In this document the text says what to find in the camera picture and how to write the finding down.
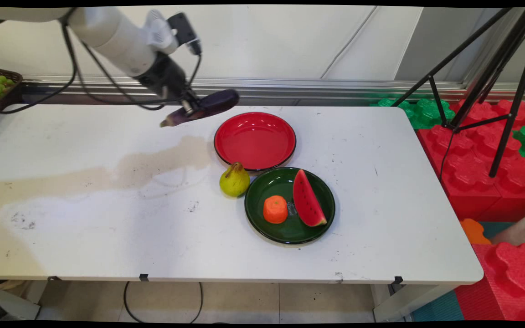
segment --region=red foam block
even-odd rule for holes
[[[431,166],[439,175],[451,131],[435,125],[430,130],[418,130],[417,136]],[[459,220],[476,219],[500,198],[493,180],[487,175],[489,166],[475,156],[472,147],[471,139],[464,133],[456,133],[444,163],[441,185]]]
[[[497,116],[508,114],[511,108],[512,108],[512,102],[508,100],[500,100],[498,104],[492,107],[494,112],[496,112]],[[521,102],[520,107],[518,108],[518,114],[516,115],[516,120],[514,120],[513,129],[518,131],[524,125],[525,125],[525,102]]]
[[[504,133],[505,122],[494,122],[481,127],[466,129],[463,132],[467,137],[475,142],[473,152],[477,157],[493,162],[495,153],[498,151],[499,141],[502,139]],[[521,142],[514,139],[513,133],[510,133],[506,149],[504,150],[504,157],[512,157],[519,155]]]
[[[465,99],[460,100],[458,103],[451,104],[449,109],[457,114],[458,110],[461,108],[461,106],[463,106],[463,102],[465,102]],[[469,113],[465,117],[465,120],[463,120],[461,126],[488,120],[497,116],[499,115],[497,115],[492,109],[492,106],[489,102],[483,102],[482,104],[475,102],[475,104],[471,106],[471,110],[469,110]]]
[[[494,185],[501,199],[483,212],[477,220],[518,222],[525,218],[525,157],[517,154],[510,158],[502,158]]]
[[[485,276],[455,289],[463,318],[525,321],[525,244],[472,247]]]

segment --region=orange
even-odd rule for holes
[[[265,220],[272,224],[281,224],[285,222],[289,215],[287,201],[279,195],[268,197],[268,199],[264,201],[262,215]]]

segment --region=white table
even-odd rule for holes
[[[0,116],[0,278],[376,284],[382,321],[483,277],[399,108],[236,107],[159,128],[175,109],[47,104]],[[315,242],[265,239],[244,199],[219,189],[216,129],[253,111],[292,125],[284,166],[334,194],[334,222]],[[378,286],[395,276],[407,286],[388,297]]]

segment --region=plate rim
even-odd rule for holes
[[[226,164],[228,165],[232,165],[231,162],[228,162],[227,160],[225,160],[224,157],[222,157],[220,155],[220,152],[218,152],[218,148],[216,147],[216,137],[218,136],[218,131],[220,131],[220,128],[229,120],[231,120],[232,118],[235,118],[237,116],[242,116],[242,115],[246,115],[246,114],[252,114],[252,113],[262,113],[262,114],[267,114],[267,115],[271,115],[271,116],[275,116],[276,118],[278,118],[279,120],[285,122],[285,124],[287,124],[287,126],[291,129],[291,131],[293,131],[293,137],[294,137],[294,145],[293,145],[293,149],[291,151],[291,154],[289,154],[289,156],[287,156],[285,158],[285,160],[283,160],[283,162],[279,163],[279,164],[276,164],[276,165],[273,165],[269,168],[265,168],[265,169],[247,169],[247,168],[244,168],[246,171],[250,171],[250,172],[260,172],[260,171],[267,171],[267,170],[272,170],[272,169],[275,169],[277,168],[278,166],[281,166],[283,163],[285,163],[287,160],[289,160],[289,158],[291,158],[291,156],[293,156],[294,152],[295,152],[295,148],[297,148],[297,133],[295,133],[295,130],[293,129],[293,127],[289,124],[289,122],[285,121],[284,119],[280,118],[279,116],[275,115],[275,114],[271,114],[271,113],[266,113],[266,112],[246,112],[246,113],[242,113],[242,114],[238,114],[238,115],[234,115],[232,116],[231,118],[228,118],[226,121],[223,121],[222,124],[220,124],[220,126],[216,129],[216,133],[214,133],[214,140],[213,140],[213,143],[214,143],[214,151],[216,151],[216,154],[218,155],[218,157],[223,160],[223,162],[225,162]]]
[[[297,242],[289,242],[289,241],[282,241],[282,240],[279,240],[275,237],[272,237],[272,236],[269,236],[267,235],[266,233],[264,233],[260,228],[258,228],[253,222],[252,222],[252,218],[250,218],[250,214],[248,213],[248,209],[246,207],[246,197],[248,196],[248,192],[250,191],[250,186],[252,184],[254,184],[254,182],[261,176],[264,176],[265,174],[269,174],[270,172],[273,172],[275,170],[282,170],[282,169],[293,169],[293,170],[303,170],[305,172],[305,174],[311,174],[312,176],[316,177],[317,179],[319,179],[319,181],[321,181],[326,187],[327,187],[327,190],[329,191],[329,195],[330,195],[330,200],[331,200],[331,203],[333,204],[333,208],[334,208],[334,212],[333,212],[333,218],[331,218],[331,220],[328,220],[327,221],[327,226],[325,227],[325,229],[323,230],[323,232],[321,232],[319,235],[315,236],[315,237],[312,237],[312,238],[308,238],[308,239],[305,239],[304,241],[297,241]],[[305,169],[301,169],[301,168],[295,168],[293,166],[284,166],[282,168],[273,168],[271,170],[268,170],[260,175],[258,175],[251,183],[250,185],[248,186],[248,189],[246,190],[246,193],[244,194],[244,212],[246,212],[246,218],[248,218],[248,222],[250,223],[250,226],[252,226],[258,233],[260,233],[262,236],[272,240],[272,241],[275,241],[277,243],[281,243],[281,244],[285,244],[285,245],[301,245],[301,244],[305,244],[305,243],[309,243],[310,241],[314,241],[315,239],[318,239],[319,237],[323,236],[327,230],[329,230],[329,228],[331,228],[331,224],[334,222],[335,220],[335,198],[334,198],[334,195],[333,195],[333,192],[331,192],[331,188],[329,188],[329,185],[327,185],[327,183],[325,183],[325,181],[321,180],[320,177],[318,177],[317,175],[313,174],[313,172],[309,172]]]

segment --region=watermelon slice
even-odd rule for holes
[[[295,208],[307,226],[322,226],[327,224],[317,197],[309,184],[305,171],[299,170],[293,185],[293,201]]]

